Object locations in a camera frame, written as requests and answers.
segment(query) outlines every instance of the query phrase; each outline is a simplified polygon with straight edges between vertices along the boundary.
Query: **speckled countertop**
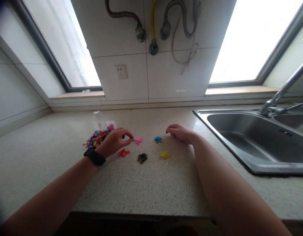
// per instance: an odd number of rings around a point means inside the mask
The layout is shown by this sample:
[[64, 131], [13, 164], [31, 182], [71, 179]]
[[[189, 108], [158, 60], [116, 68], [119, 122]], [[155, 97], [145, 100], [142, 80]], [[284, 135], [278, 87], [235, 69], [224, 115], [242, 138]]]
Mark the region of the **speckled countertop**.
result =
[[[218, 106], [213, 109], [255, 108]], [[110, 157], [87, 185], [74, 211], [210, 217], [200, 186], [193, 148], [165, 134], [181, 123], [201, 133], [253, 186], [281, 219], [303, 220], [303, 178], [268, 178], [247, 172], [214, 134], [192, 113], [201, 107], [103, 111], [108, 123], [128, 128], [144, 142], [132, 143], [126, 158]], [[0, 137], [0, 218], [26, 201], [82, 158], [96, 130], [92, 112], [57, 112]], [[163, 138], [156, 144], [156, 136]], [[168, 150], [171, 158], [160, 159]], [[140, 165], [139, 153], [148, 160]]]

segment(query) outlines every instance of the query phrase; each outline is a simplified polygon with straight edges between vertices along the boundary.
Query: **hand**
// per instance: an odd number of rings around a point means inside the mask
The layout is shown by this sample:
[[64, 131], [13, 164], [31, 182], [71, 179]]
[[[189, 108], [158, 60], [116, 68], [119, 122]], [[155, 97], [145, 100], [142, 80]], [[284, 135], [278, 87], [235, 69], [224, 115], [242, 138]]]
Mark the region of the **hand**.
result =
[[[125, 138], [125, 135], [130, 139], [123, 141], [122, 139]], [[107, 159], [109, 156], [115, 154], [119, 149], [129, 145], [133, 141], [134, 137], [130, 131], [124, 128], [117, 128], [108, 134], [102, 144], [100, 144], [95, 151]]]
[[198, 133], [181, 124], [169, 125], [166, 129], [166, 133], [170, 133], [171, 137], [185, 141], [187, 144], [193, 144], [193, 142], [199, 137]]

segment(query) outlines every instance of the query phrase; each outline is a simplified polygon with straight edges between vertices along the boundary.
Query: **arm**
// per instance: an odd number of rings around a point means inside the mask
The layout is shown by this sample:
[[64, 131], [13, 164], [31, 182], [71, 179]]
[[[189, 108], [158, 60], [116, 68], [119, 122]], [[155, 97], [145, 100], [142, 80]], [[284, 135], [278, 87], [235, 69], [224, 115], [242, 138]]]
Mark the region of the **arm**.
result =
[[166, 133], [194, 148], [208, 206], [225, 235], [291, 235], [257, 192], [201, 135], [180, 124]]
[[[125, 135], [130, 139], [122, 141]], [[95, 151], [108, 158], [132, 141], [133, 135], [119, 128], [111, 131]], [[97, 169], [87, 156], [84, 157], [8, 218], [0, 227], [2, 234], [53, 235]]]

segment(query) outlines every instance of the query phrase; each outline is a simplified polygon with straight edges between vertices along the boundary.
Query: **rubber band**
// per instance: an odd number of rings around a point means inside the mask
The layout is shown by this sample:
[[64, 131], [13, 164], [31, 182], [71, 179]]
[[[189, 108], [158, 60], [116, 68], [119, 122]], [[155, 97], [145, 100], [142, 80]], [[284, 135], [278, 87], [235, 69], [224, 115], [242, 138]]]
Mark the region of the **rubber band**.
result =
[[110, 133], [110, 130], [96, 130], [93, 135], [87, 140], [87, 142], [84, 145], [84, 148], [92, 148], [92, 147], [98, 147], [104, 139], [107, 137], [107, 135]]
[[114, 128], [115, 128], [115, 125], [112, 123], [107, 126], [107, 130], [114, 130]]
[[136, 136], [136, 137], [134, 138], [134, 141], [135, 141], [135, 143], [136, 143], [137, 145], [140, 145], [140, 144], [143, 142], [143, 139], [140, 138], [140, 137], [138, 137], [138, 136]]
[[123, 148], [121, 151], [119, 151], [119, 154], [121, 157], [125, 157], [125, 155], [130, 154], [130, 151], [126, 151], [125, 148]]
[[156, 143], [162, 143], [162, 138], [161, 137], [159, 137], [159, 136], [157, 136], [156, 138], [155, 138], [155, 142]]
[[170, 155], [168, 154], [168, 151], [164, 151], [160, 154], [161, 159], [165, 160], [168, 159], [170, 157]]
[[138, 155], [138, 159], [137, 161], [142, 164], [144, 161], [146, 161], [148, 158], [147, 158], [147, 154], [146, 153], [142, 153], [142, 154], [139, 154]]

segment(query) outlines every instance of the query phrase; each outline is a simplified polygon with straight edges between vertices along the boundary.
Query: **yellow hose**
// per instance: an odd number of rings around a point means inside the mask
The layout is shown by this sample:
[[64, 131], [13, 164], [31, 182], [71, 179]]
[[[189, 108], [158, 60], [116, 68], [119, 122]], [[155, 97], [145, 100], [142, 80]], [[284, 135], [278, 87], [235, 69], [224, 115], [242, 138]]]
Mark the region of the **yellow hose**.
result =
[[152, 39], [156, 39], [155, 35], [155, 26], [154, 26], [154, 8], [157, 0], [152, 0], [152, 5], [151, 5], [151, 36]]

